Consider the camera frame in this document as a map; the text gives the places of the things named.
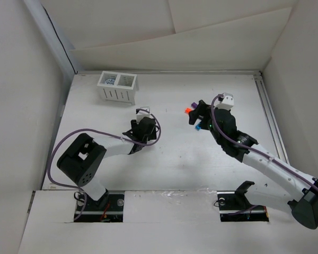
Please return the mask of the blue white tape roll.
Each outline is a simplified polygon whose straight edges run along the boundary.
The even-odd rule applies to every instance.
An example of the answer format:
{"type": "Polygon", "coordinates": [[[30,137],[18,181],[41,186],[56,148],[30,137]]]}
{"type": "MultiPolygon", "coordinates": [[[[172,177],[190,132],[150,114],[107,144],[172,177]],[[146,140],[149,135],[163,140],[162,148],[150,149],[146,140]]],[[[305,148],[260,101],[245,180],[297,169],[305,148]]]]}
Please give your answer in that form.
{"type": "Polygon", "coordinates": [[[114,85],[116,82],[116,78],[115,77],[106,77],[103,79],[103,84],[105,85],[114,85]]]}

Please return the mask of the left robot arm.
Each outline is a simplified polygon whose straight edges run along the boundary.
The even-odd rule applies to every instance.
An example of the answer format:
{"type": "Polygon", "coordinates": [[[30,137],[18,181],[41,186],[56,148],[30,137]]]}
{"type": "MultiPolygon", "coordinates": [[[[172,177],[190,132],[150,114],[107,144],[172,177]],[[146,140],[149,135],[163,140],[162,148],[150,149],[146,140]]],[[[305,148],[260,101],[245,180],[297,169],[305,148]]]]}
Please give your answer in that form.
{"type": "Polygon", "coordinates": [[[103,159],[117,155],[132,155],[141,151],[149,141],[157,140],[159,124],[144,117],[132,120],[131,129],[121,138],[94,139],[81,133],[60,156],[57,167],[88,196],[90,205],[101,210],[108,203],[109,192],[95,176],[103,159]]]}

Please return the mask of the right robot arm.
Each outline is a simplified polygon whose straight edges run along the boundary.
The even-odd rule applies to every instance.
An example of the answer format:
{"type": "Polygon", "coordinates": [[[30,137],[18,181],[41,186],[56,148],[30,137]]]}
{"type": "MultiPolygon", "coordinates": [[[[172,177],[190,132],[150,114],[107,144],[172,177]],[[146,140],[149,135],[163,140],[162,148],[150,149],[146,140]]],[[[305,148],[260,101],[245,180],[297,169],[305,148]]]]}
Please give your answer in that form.
{"type": "Polygon", "coordinates": [[[230,157],[252,167],[277,183],[282,190],[274,192],[269,185],[243,182],[236,190],[234,202],[240,208],[262,205],[290,213],[302,226],[318,228],[318,178],[303,173],[267,151],[250,135],[237,129],[231,114],[233,101],[220,99],[217,105],[199,101],[189,111],[189,124],[209,131],[216,143],[230,157]]]}

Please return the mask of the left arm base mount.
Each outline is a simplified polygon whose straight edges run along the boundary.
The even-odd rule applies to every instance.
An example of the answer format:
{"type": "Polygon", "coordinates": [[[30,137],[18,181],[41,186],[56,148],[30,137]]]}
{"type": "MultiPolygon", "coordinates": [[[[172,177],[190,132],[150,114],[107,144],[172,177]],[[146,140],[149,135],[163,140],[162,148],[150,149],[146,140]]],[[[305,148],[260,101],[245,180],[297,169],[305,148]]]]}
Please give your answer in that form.
{"type": "Polygon", "coordinates": [[[83,193],[75,192],[74,199],[76,200],[74,222],[123,222],[125,192],[107,192],[99,201],[94,201],[88,196],[86,205],[84,205],[85,196],[83,193]]]}

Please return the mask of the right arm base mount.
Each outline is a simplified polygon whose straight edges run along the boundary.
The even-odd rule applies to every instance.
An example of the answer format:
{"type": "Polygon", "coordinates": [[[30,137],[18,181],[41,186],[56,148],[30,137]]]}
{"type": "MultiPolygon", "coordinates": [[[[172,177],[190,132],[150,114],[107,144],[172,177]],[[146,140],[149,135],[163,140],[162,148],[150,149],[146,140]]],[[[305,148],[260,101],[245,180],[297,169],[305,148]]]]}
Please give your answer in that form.
{"type": "Polygon", "coordinates": [[[219,209],[221,222],[269,222],[265,206],[252,205],[245,197],[252,181],[245,181],[236,190],[217,191],[213,206],[219,209]]]}

